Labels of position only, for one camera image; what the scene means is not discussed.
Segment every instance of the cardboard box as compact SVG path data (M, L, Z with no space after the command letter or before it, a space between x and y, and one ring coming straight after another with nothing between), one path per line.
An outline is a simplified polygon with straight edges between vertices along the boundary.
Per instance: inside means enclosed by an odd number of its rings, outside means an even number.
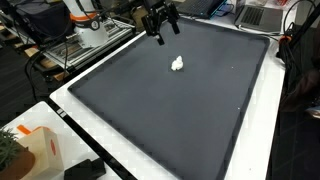
M21 138L18 142L28 147L36 161L24 180L51 179L64 171L57 135L45 128L39 128Z

